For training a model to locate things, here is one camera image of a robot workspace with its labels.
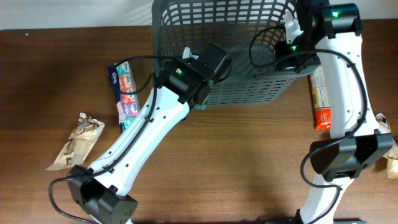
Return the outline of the orange spaghetti pasta packet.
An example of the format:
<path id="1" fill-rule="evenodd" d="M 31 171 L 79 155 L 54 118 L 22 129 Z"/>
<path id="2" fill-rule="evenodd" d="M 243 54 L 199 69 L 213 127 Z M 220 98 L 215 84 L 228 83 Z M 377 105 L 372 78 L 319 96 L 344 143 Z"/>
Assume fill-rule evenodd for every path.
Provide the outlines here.
<path id="1" fill-rule="evenodd" d="M 318 66 L 310 75 L 315 129 L 331 129 L 331 109 L 323 67 Z"/>

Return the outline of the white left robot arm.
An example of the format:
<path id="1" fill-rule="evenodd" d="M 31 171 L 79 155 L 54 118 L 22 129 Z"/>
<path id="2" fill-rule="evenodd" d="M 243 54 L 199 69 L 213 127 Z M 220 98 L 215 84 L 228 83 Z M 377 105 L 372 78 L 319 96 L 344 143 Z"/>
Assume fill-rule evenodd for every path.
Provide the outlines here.
<path id="1" fill-rule="evenodd" d="M 129 191 L 165 135 L 208 98 L 231 64 L 227 51 L 208 44 L 197 57 L 166 58 L 145 106 L 115 143 L 88 167 L 67 175 L 73 200 L 92 223 L 130 223 L 137 201 Z"/>

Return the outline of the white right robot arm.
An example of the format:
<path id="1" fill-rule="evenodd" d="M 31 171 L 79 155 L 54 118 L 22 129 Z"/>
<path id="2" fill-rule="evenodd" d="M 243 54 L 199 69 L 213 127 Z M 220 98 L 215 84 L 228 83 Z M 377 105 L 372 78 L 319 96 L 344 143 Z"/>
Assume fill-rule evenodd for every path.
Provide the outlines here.
<path id="1" fill-rule="evenodd" d="M 315 141 L 303 158 L 315 172 L 297 223 L 332 223 L 336 208 L 360 173 L 393 145 L 369 102 L 361 57 L 363 28 L 355 4 L 297 1 L 284 16 L 288 50 L 278 61 L 299 67 L 310 58 L 323 68 L 331 109 L 330 138 Z"/>

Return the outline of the beige brown snack pouch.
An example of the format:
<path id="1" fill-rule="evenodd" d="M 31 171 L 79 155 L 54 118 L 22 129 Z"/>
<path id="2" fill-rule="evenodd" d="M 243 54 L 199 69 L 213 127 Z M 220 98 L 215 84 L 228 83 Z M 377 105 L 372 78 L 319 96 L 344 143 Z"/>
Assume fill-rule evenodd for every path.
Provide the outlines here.
<path id="1" fill-rule="evenodd" d="M 63 146 L 53 164 L 46 170 L 61 170 L 84 163 L 101 136 L 105 124 L 86 113 L 80 113 L 77 124 L 73 128 L 68 142 Z"/>

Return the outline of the grey plastic lattice basket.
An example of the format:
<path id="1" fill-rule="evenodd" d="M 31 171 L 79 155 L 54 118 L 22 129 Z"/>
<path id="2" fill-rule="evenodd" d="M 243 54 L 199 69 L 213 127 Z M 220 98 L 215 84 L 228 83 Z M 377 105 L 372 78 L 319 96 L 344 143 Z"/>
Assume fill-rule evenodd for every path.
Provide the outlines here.
<path id="1" fill-rule="evenodd" d="M 210 42 L 232 58 L 232 71 L 223 82 L 211 84 L 202 105 L 250 105 L 274 101 L 296 79 L 312 74 L 319 61 L 296 71 L 282 63 L 262 67 L 279 55 L 286 42 L 276 29 L 285 14 L 295 14 L 295 1 L 179 1 L 152 3 L 152 49 L 161 56 L 181 56 L 185 47 L 199 54 Z"/>

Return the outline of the colourful Kleenex tissue multipack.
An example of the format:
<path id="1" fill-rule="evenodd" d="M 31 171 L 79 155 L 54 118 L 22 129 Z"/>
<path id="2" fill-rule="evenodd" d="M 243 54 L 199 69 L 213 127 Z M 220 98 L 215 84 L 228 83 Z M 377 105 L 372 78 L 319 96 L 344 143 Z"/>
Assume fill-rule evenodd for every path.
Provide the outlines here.
<path id="1" fill-rule="evenodd" d="M 114 65 L 108 67 L 109 81 L 111 87 L 119 88 L 123 92 L 136 91 L 133 72 L 129 62 L 120 64 L 116 71 L 112 72 Z M 140 106 L 137 95 L 124 95 L 114 90 L 116 108 L 118 111 L 119 127 L 121 132 L 125 131 L 139 114 Z"/>

